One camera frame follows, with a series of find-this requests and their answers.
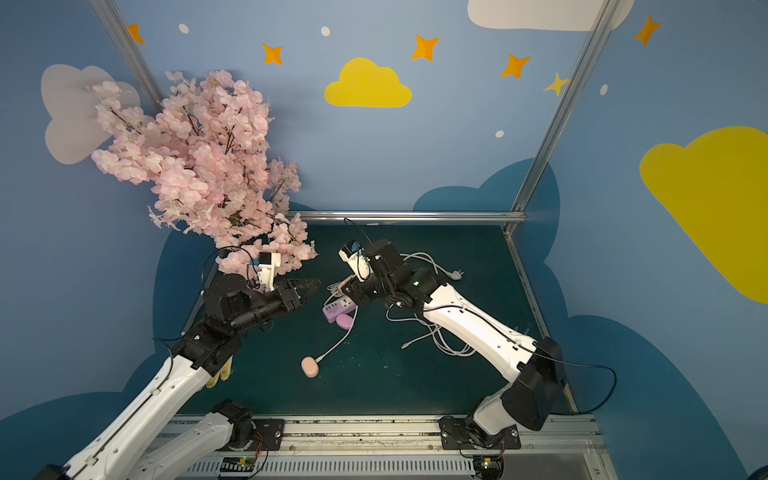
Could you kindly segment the purple power strip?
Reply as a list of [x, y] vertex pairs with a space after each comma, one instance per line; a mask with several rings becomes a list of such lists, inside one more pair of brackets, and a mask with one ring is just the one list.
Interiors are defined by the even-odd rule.
[[334, 323], [342, 314], [349, 314], [357, 308], [357, 305], [348, 297], [336, 299], [322, 308], [322, 313], [329, 323]]

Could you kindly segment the purple earbud case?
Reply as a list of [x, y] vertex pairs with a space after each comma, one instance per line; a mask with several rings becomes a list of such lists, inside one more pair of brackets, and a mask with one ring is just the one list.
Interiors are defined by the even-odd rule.
[[335, 323], [338, 327], [345, 331], [349, 331], [354, 325], [355, 319], [348, 314], [340, 314], [335, 318]]

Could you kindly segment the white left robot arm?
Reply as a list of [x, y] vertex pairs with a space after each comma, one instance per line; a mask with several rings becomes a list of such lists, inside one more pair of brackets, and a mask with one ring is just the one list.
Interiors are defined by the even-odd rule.
[[287, 279], [262, 293], [237, 274], [214, 280], [203, 294], [203, 319], [170, 350], [155, 378], [89, 445], [36, 477], [126, 479], [151, 441], [240, 349], [243, 337], [301, 308], [320, 285], [318, 279]]

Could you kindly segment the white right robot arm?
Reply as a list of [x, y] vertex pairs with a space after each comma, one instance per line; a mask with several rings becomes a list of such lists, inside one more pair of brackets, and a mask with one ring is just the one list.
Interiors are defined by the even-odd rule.
[[392, 242], [363, 248], [354, 240], [339, 250], [353, 272], [342, 291], [359, 307], [382, 299], [448, 331], [480, 354], [507, 381], [485, 397], [465, 420], [477, 444], [514, 425], [540, 431], [565, 387], [562, 348], [549, 337], [536, 340], [496, 320], [472, 304], [434, 268], [415, 268]]

